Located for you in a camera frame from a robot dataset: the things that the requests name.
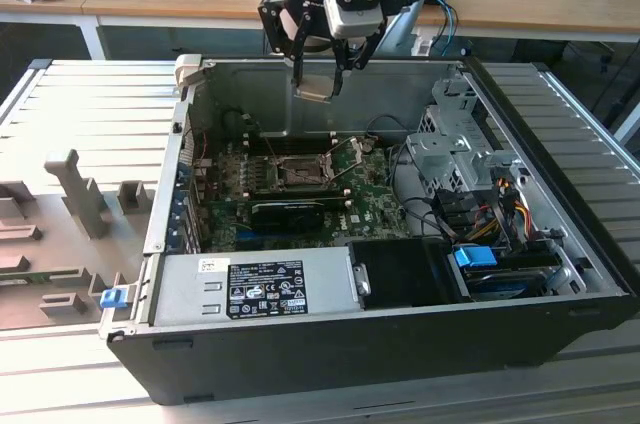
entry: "yellow wire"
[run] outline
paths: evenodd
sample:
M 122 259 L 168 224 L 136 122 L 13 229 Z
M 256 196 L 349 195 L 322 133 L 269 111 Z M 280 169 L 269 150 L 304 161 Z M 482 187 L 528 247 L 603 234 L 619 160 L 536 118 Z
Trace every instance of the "yellow wire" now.
M 485 227 L 480 229 L 478 232 L 476 232 L 473 236 L 469 237 L 468 239 L 470 241 L 473 241 L 474 239 L 477 239 L 478 237 L 482 237 L 483 235 L 485 235 L 489 231 L 491 231 L 492 228 L 495 228 L 497 225 L 498 225 L 498 221 L 494 219 L 493 221 L 491 221 L 489 224 L 487 224 Z

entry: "power supply label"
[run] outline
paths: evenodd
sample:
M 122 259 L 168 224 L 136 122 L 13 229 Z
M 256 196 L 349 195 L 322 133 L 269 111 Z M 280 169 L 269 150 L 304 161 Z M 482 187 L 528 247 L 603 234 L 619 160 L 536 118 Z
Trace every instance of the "power supply label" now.
M 309 312 L 302 261 L 231 264 L 227 275 L 231 319 Z

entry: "metal sheet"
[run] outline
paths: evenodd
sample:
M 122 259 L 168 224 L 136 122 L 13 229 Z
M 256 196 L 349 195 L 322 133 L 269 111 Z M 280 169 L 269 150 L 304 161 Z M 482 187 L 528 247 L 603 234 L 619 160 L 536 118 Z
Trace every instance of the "metal sheet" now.
M 135 280 L 142 262 L 142 247 L 148 214 L 124 216 L 116 191 L 124 180 L 141 180 L 153 197 L 160 176 L 167 134 L 176 98 L 173 97 L 172 63 L 151 64 L 162 75 L 134 74 L 136 66 L 117 61 L 96 66 L 81 61 L 69 65 L 58 61 L 47 71 L 28 71 L 28 84 L 19 93 L 14 108 L 0 126 L 0 181 L 24 181 L 35 201 L 21 204 L 25 225 L 36 225 L 43 237 L 27 244 L 7 244 L 3 253 L 21 254 L 31 262 L 31 270 L 46 271 L 59 267 L 85 267 L 111 285 L 116 272 L 129 282 Z M 41 77 L 52 69 L 65 69 L 61 77 Z M 92 86 L 89 68 L 102 69 L 99 81 L 109 86 Z M 125 80 L 113 80 L 104 69 L 125 74 Z M 158 79 L 166 84 L 159 86 Z M 125 81 L 141 84 L 127 86 Z M 113 92 L 139 98 L 109 97 Z M 103 193 L 107 209 L 102 219 L 107 234 L 89 240 L 76 218 L 61 200 L 57 179 L 44 170 L 47 152 L 77 149 L 78 169 L 82 177 L 93 177 Z M 87 306 L 81 316 L 50 320 L 38 309 L 43 294 L 55 293 L 53 284 L 10 286 L 3 288 L 0 300 L 0 328 L 50 326 L 97 322 L 101 312 L 88 289 L 74 289 Z
M 508 96 L 543 96 L 552 97 L 555 96 L 555 92 L 550 87 L 543 87 L 539 85 L 534 86 L 500 86 L 502 91 Z
M 604 154 L 609 148 L 600 141 L 542 141 L 553 156 L 562 154 Z
M 53 97 L 64 99 L 68 95 L 77 97 L 178 97 L 169 86 L 123 86 L 123 87 L 38 87 L 31 97 Z
M 0 153 L 13 152 L 14 146 L 21 149 L 32 145 L 32 139 L 24 136 L 6 137 L 0 139 Z M 76 151 L 104 151 L 104 150 L 163 150 L 167 138 L 163 135 L 148 136 L 60 136 L 51 143 L 57 148 L 73 148 Z
M 587 202 L 640 201 L 640 185 L 578 186 Z
M 601 221 L 640 219 L 640 202 L 596 202 L 589 204 Z
M 584 184 L 637 183 L 628 169 L 565 169 L 565 174 L 576 186 Z
M 170 121 L 173 115 L 172 108 L 165 109 L 74 109 L 74 122 L 119 122 L 119 121 Z M 62 114 L 53 106 L 37 109 L 23 110 L 13 116 L 13 123 L 23 122 L 41 123 L 46 121 L 48 125 L 57 126 L 59 121 L 67 121 L 66 113 Z
M 56 129 L 46 122 L 11 124 L 0 129 L 0 137 L 24 136 L 32 139 L 47 135 L 47 133 L 63 133 L 73 136 L 128 136 L 156 134 L 167 135 L 171 125 L 169 122 L 61 122 Z
M 51 76 L 45 74 L 40 80 L 41 86 L 175 86 L 176 79 L 173 75 L 107 75 L 92 76 L 84 74 L 81 79 L 78 76 Z
M 522 117 L 577 117 L 569 106 L 517 106 Z
M 173 64 L 126 66 L 126 65 L 97 65 L 97 66 L 65 66 L 54 65 L 47 69 L 47 76 L 173 76 Z
M 613 154 L 587 154 L 580 156 L 555 156 L 555 161 L 563 169 L 615 169 L 622 167 L 620 160 Z
M 173 109 L 174 97 L 129 97 L 129 98 L 77 98 L 69 95 L 66 99 L 29 98 L 22 109 L 47 109 L 55 107 L 59 111 L 71 109 Z
M 581 129 L 585 123 L 578 117 L 528 117 L 523 115 L 531 129 Z

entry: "blue clip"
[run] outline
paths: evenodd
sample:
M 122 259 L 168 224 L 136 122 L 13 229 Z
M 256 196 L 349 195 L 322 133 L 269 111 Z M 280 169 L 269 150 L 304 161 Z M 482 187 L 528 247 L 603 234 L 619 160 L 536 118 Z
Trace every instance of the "blue clip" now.
M 465 246 L 453 253 L 458 267 L 483 267 L 497 266 L 496 256 L 490 247 Z
M 100 296 L 100 307 L 102 309 L 108 309 L 111 307 L 123 309 L 127 307 L 127 290 L 114 288 L 102 291 L 102 296 Z

